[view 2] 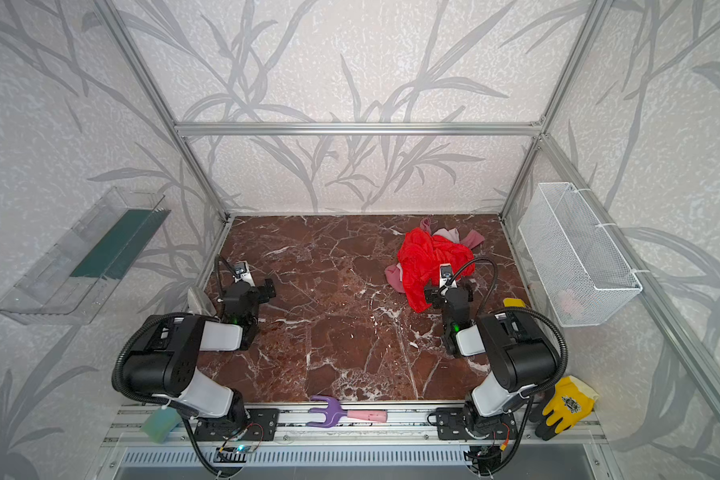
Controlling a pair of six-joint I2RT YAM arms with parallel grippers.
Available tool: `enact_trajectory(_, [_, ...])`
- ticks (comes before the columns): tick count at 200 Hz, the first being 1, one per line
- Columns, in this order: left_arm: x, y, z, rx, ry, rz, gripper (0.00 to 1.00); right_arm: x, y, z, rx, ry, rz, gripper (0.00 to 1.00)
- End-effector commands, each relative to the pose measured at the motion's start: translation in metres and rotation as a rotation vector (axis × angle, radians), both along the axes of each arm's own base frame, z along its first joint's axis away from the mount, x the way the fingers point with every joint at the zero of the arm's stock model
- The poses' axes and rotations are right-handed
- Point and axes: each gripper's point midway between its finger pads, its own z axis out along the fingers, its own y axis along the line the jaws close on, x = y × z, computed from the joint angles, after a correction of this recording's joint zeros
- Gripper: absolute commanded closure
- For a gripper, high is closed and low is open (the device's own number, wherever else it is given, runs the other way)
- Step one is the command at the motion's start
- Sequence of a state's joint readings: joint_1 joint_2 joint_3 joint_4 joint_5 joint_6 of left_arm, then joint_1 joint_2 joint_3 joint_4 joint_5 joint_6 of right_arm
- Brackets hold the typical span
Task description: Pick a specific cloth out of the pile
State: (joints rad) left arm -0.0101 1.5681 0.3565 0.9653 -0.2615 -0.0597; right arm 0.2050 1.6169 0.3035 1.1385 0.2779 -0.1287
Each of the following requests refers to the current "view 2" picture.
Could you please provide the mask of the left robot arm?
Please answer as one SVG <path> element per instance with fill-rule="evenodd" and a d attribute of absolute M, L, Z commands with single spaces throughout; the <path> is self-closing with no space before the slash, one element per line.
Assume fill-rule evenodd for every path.
<path fill-rule="evenodd" d="M 259 332 L 259 309 L 276 297 L 272 279 L 260 286 L 240 280 L 222 290 L 216 311 L 198 287 L 188 291 L 187 312 L 149 316 L 126 341 L 112 372 L 112 386 L 137 402 L 171 407 L 185 419 L 247 425 L 240 392 L 197 367 L 202 352 L 250 349 Z"/>

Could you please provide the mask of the dark pink ribbed cloth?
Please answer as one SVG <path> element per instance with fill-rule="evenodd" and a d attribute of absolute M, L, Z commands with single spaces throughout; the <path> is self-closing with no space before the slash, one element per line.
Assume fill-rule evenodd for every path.
<path fill-rule="evenodd" d="M 432 232 L 431 230 L 431 221 L 428 217 L 425 217 L 419 224 L 419 228 L 425 231 L 428 234 L 431 234 L 434 236 L 435 232 Z M 484 241 L 485 237 L 478 233 L 475 230 L 470 230 L 464 237 L 461 236 L 461 244 L 469 249 L 475 249 L 476 247 L 480 246 Z"/>

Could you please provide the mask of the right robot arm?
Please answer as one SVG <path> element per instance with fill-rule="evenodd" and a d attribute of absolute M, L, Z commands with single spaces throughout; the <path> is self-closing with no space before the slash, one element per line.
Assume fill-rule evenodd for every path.
<path fill-rule="evenodd" d="M 443 345 L 455 357 L 487 356 L 490 372 L 466 397 L 463 418 L 477 433 L 546 391 L 562 378 L 569 352 L 562 332 L 544 315 L 524 306 L 472 318 L 466 287 L 427 287 L 425 299 L 440 310 Z"/>

